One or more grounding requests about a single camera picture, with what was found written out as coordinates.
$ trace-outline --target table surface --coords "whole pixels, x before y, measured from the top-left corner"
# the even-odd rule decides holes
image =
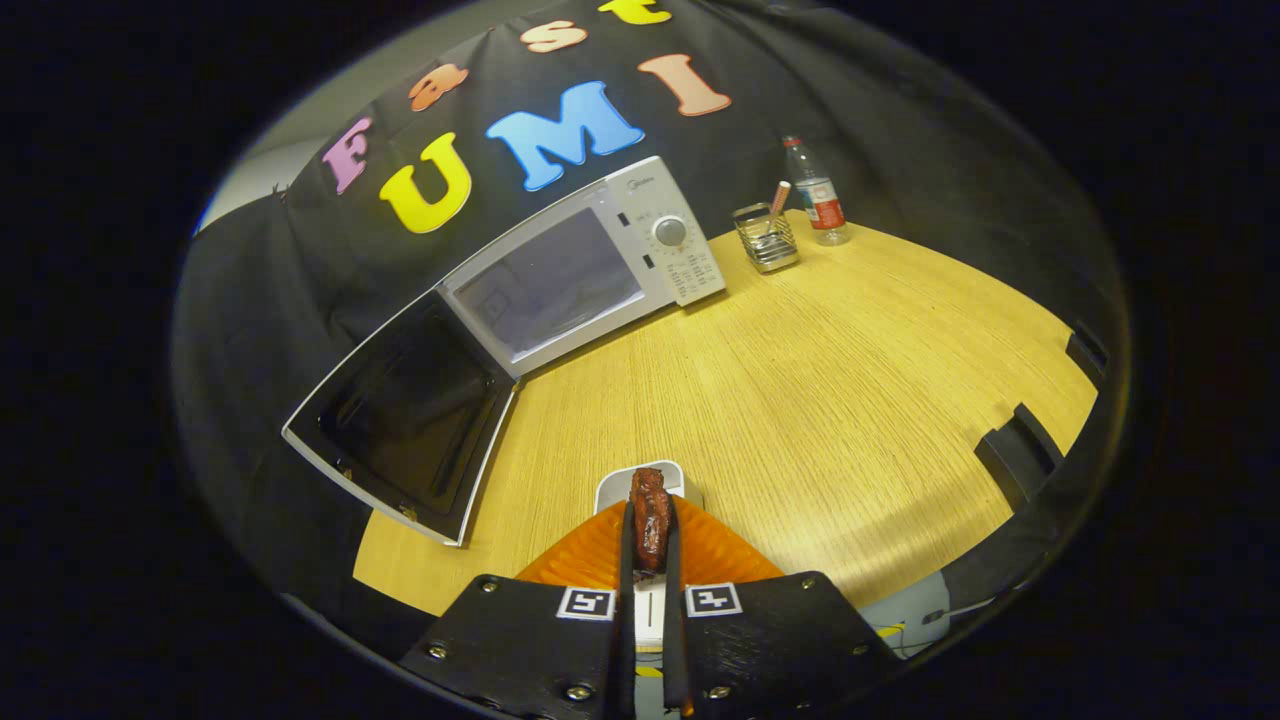
[[[1070,329],[1009,286],[791,210],[800,263],[759,274],[710,242],[726,291],[671,306],[526,375],[465,548],[374,512],[353,575],[440,615],[475,575],[515,575],[590,514],[618,468],[675,460],[705,509],[785,573],[855,606],[940,570],[1010,516],[973,448],[1024,402],[1065,454],[1097,396]]]

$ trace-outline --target microwave dial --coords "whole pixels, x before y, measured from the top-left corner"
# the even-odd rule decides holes
[[[678,247],[689,237],[689,228],[682,218],[666,215],[653,224],[653,236],[668,247]]]

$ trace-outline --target microwave window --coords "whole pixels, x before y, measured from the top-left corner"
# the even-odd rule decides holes
[[[493,377],[439,316],[379,340],[320,425],[344,456],[447,515],[498,400]]]
[[[521,243],[454,293],[512,361],[643,296],[590,209]]]

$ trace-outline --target microwave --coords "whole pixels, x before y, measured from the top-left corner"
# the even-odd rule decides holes
[[[521,377],[723,288],[680,187],[648,158],[454,268],[348,354],[282,434],[372,509],[461,546]]]

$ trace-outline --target plastic bottle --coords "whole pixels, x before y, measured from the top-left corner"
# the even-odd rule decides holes
[[[809,224],[813,225],[818,243],[841,245],[849,242],[845,213],[840,208],[836,187],[831,183],[831,176],[826,168],[799,137],[794,135],[783,137],[782,146],[786,147],[787,152],[787,172],[791,174],[791,184],[804,197]]]

